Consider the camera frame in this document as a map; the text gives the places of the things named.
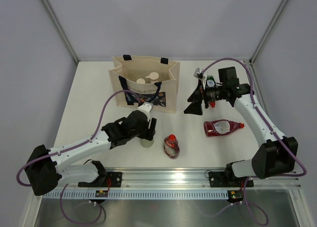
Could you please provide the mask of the pale green bottle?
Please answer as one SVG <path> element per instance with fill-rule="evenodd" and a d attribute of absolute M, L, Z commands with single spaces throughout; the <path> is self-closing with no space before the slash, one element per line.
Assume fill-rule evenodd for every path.
<path fill-rule="evenodd" d="M 159 74 L 157 72 L 151 72 L 149 75 L 145 77 L 146 83 L 156 83 L 159 82 Z"/>
<path fill-rule="evenodd" d="M 153 136 L 148 136 L 148 137 L 145 137 L 144 139 L 141 139 L 140 144 L 144 148 L 149 148 L 149 147 L 153 146 L 153 144 L 154 144 Z"/>

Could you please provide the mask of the green dish soap bottle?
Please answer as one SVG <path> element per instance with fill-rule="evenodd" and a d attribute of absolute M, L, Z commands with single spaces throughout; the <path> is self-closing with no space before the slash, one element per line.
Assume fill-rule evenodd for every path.
<path fill-rule="evenodd" d="M 212 75 L 208 75 L 206 77 L 203 88 L 205 89 L 206 86 L 208 86 L 208 87 L 216 87 L 217 86 L 217 84 L 214 80 L 214 77 Z"/>

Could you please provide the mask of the red soap bottle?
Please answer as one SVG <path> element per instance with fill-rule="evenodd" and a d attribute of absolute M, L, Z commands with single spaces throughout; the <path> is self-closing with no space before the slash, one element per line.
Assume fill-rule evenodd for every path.
<path fill-rule="evenodd" d="M 226 119 L 204 122 L 204 131 L 206 137 L 225 136 L 239 129 L 243 129 L 244 127 L 245 125 L 243 123 Z"/>
<path fill-rule="evenodd" d="M 176 159 L 179 156 L 180 148 L 178 140 L 174 134 L 171 134 L 164 139 L 163 143 L 164 153 L 171 159 Z"/>

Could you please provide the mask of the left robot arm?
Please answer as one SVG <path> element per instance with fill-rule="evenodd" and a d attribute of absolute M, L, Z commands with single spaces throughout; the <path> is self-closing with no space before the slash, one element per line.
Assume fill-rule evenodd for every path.
<path fill-rule="evenodd" d="M 36 147 L 24 168 L 34 195 L 45 195 L 65 184 L 104 185 L 107 172 L 101 162 L 92 161 L 85 165 L 76 162 L 125 145 L 135 137 L 152 141 L 156 123 L 156 118 L 148 118 L 143 111 L 135 110 L 128 117 L 103 126 L 92 139 L 50 149 L 45 145 Z"/>

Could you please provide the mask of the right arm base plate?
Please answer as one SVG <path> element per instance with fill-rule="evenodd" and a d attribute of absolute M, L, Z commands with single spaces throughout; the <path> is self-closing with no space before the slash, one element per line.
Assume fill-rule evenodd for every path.
<path fill-rule="evenodd" d="M 208 170 L 206 172 L 208 175 L 208 180 L 210 183 L 210 187 L 234 187 L 241 188 L 244 187 L 244 183 L 246 181 L 246 177 L 234 177 L 231 173 L 227 173 L 225 171 L 211 171 Z"/>

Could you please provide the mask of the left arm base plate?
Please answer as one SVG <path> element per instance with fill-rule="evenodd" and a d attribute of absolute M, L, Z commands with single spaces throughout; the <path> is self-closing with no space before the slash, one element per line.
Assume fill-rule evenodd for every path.
<path fill-rule="evenodd" d="M 110 184 L 110 188 L 121 187 L 122 175 L 123 173 L 119 171 L 108 171 L 105 180 L 98 186 L 98 188 L 108 188 L 108 184 Z"/>

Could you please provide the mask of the small beige bottle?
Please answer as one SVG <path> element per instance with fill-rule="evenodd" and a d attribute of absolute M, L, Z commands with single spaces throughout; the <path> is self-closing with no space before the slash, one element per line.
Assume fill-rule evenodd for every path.
<path fill-rule="evenodd" d="M 143 79 L 143 78 L 139 78 L 139 79 L 137 79 L 137 81 L 136 81 L 138 84 L 145 84 L 146 82 L 145 82 L 145 80 Z"/>

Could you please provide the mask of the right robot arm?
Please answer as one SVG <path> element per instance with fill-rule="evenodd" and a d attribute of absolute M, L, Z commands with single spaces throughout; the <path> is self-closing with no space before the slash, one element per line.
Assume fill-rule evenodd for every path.
<path fill-rule="evenodd" d="M 291 172 L 295 165 L 298 142 L 286 137 L 274 126 L 258 103 L 257 97 L 247 83 L 241 84 L 235 67 L 218 70 L 220 84 L 203 75 L 197 68 L 194 77 L 198 85 L 188 98 L 185 114 L 202 115 L 203 109 L 214 107 L 217 101 L 225 100 L 243 117 L 259 146 L 249 160 L 236 161 L 227 165 L 224 180 L 235 186 L 245 177 L 265 179 Z"/>

